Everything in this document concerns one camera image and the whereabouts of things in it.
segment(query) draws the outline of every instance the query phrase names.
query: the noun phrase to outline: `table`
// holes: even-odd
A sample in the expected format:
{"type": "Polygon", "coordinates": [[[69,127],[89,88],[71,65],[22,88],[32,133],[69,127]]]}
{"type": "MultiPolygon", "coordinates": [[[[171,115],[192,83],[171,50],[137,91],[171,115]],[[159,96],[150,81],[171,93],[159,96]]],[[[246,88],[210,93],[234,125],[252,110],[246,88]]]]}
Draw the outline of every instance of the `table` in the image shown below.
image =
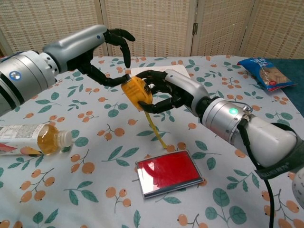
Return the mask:
{"type": "MultiPolygon", "coordinates": [[[[131,67],[183,64],[211,97],[253,107],[270,122],[290,125],[304,138],[304,119],[281,91],[265,92],[235,56],[133,57],[131,67]]],[[[121,76],[121,57],[95,57],[107,76],[121,76]]],[[[154,102],[166,98],[158,94],[154,102]]],[[[49,90],[2,116],[1,124],[55,124],[73,134],[72,148],[39,157],[1,156],[0,227],[24,228],[261,228],[267,227],[266,187],[250,159],[199,124],[184,107],[152,115],[169,151],[186,148],[205,181],[197,186],[143,199],[135,161],[166,153],[119,86],[99,85],[78,71],[58,76],[49,90]],[[44,182],[55,180],[50,186],[44,182]],[[25,181],[32,185],[20,187],[25,181]],[[28,202],[22,195],[33,190],[28,202]],[[45,191],[42,200],[34,193],[45,191]]],[[[304,220],[292,194],[292,174],[270,180],[275,194],[275,227],[304,220]]]]}

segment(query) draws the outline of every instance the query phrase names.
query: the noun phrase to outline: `robotic hand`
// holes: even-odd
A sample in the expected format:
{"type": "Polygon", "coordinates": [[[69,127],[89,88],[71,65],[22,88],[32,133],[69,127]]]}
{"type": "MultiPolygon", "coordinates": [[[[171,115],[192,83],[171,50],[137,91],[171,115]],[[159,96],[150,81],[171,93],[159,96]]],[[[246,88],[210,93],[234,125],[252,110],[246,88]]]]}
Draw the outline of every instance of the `robotic hand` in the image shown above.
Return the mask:
{"type": "Polygon", "coordinates": [[[137,77],[147,83],[152,94],[171,95],[157,104],[139,101],[146,112],[161,113],[185,105],[201,124],[247,153],[260,178],[267,180],[287,171],[295,172],[292,189],[304,208],[304,141],[293,129],[254,116],[246,104],[239,107],[220,97],[211,99],[204,86],[174,70],[148,70],[137,77]]]}
{"type": "Polygon", "coordinates": [[[127,68],[131,54],[126,40],[135,38],[126,30],[94,25],[43,47],[41,54],[26,51],[0,62],[0,116],[53,85],[58,73],[78,69],[99,84],[117,86],[128,80],[126,75],[107,78],[90,61],[93,51],[104,42],[120,46],[127,68]]]}

